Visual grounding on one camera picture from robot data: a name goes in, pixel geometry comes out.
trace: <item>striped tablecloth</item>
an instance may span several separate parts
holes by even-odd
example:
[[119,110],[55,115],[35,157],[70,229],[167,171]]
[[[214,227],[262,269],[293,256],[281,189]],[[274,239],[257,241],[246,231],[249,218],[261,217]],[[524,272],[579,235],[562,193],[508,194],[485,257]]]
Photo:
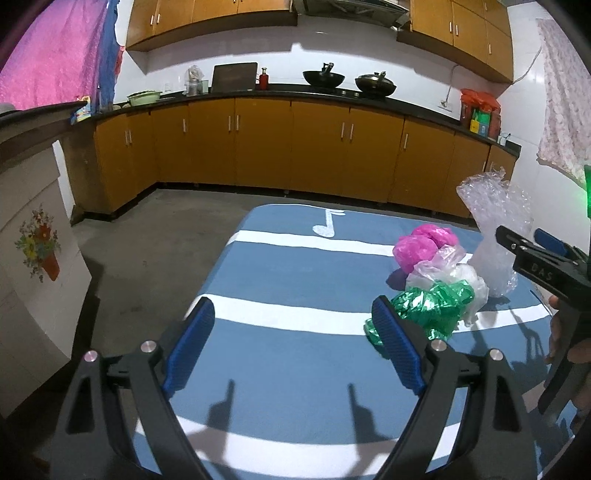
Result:
[[[363,323],[375,297],[404,288],[392,275],[392,246],[421,223],[305,205],[265,205],[244,219],[195,299],[213,300],[216,324],[187,387],[171,400],[214,479],[377,473],[417,399]],[[482,238],[452,229],[468,252]],[[528,404],[541,471],[568,441],[574,408],[554,427],[534,408],[550,333],[534,292],[520,277],[516,290],[489,301],[476,327],[461,325],[449,343],[477,355],[492,347],[505,353]],[[457,391],[432,468],[447,460],[465,395]],[[134,444],[141,463],[157,470],[140,424]]]

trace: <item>gray floor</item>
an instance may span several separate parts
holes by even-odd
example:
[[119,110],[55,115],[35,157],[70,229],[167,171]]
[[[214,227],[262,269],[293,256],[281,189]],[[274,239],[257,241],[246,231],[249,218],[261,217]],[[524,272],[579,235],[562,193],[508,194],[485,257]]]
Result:
[[[306,203],[429,220],[408,212],[367,208],[374,204],[363,202],[351,206],[250,194],[156,190],[117,220],[85,219],[73,227],[100,300],[93,312],[92,348],[104,355],[118,355],[146,339],[158,339],[171,321],[183,318],[244,216],[267,203]],[[63,393],[62,388],[50,389],[20,417],[9,417],[18,440],[39,458],[49,460]],[[131,396],[123,396],[122,401],[132,427]]]

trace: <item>cabinet door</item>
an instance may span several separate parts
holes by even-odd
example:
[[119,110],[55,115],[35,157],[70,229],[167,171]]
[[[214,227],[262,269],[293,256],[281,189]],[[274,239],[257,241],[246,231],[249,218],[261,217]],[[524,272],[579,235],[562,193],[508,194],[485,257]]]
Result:
[[137,194],[127,127],[127,117],[117,115],[98,123],[95,131],[100,176],[112,212]]
[[484,2],[483,0],[453,0],[455,3],[466,7],[471,12],[474,12],[479,17],[484,18]]
[[467,8],[453,4],[453,46],[486,63],[486,22]]
[[488,159],[489,145],[456,134],[454,139],[452,164],[437,211],[468,218],[470,211],[457,195],[456,187],[468,177],[484,171]]
[[191,151],[199,183],[236,184],[234,99],[201,100],[189,105]]
[[452,154],[453,131],[407,119],[389,201],[437,210]]
[[154,129],[148,112],[127,116],[128,141],[138,193],[158,181],[158,167],[154,150]]
[[289,10],[290,0],[239,0],[238,13]]
[[341,195],[349,108],[292,102],[290,189]]
[[195,0],[160,0],[154,35],[191,23]]
[[491,152],[488,154],[486,171],[499,170],[503,167],[505,169],[503,180],[510,180],[515,168],[515,162],[517,162],[517,159],[513,155],[493,145],[491,146]]
[[511,26],[509,24],[507,7],[498,0],[484,0],[484,9],[484,18],[501,30],[505,35],[511,36]]
[[387,202],[404,118],[351,109],[349,120],[342,195]]
[[189,107],[173,106],[152,110],[154,144],[160,181],[196,182],[189,149]]
[[289,100],[236,99],[238,185],[289,188],[292,129]]
[[513,81],[513,41],[494,25],[486,22],[488,60],[492,68]]
[[193,22],[235,15],[237,11],[236,0],[195,0]]
[[452,2],[450,0],[413,0],[413,31],[453,45]]
[[158,0],[135,0],[127,29],[127,46],[134,45],[154,34]]

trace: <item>orange flower pot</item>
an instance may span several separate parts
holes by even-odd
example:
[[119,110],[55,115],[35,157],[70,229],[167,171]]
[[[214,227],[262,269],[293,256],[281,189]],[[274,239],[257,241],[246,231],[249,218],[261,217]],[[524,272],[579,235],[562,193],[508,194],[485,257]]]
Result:
[[50,253],[43,262],[41,268],[45,270],[51,281],[55,281],[57,276],[60,274],[60,266],[57,263],[57,258],[54,252]]

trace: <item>white curtain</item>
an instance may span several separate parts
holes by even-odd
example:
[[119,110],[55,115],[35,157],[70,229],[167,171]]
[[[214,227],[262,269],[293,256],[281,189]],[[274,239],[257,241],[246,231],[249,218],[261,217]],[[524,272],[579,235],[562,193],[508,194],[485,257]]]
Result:
[[584,184],[583,166],[591,164],[591,75],[554,20],[537,22],[547,97],[538,156]]

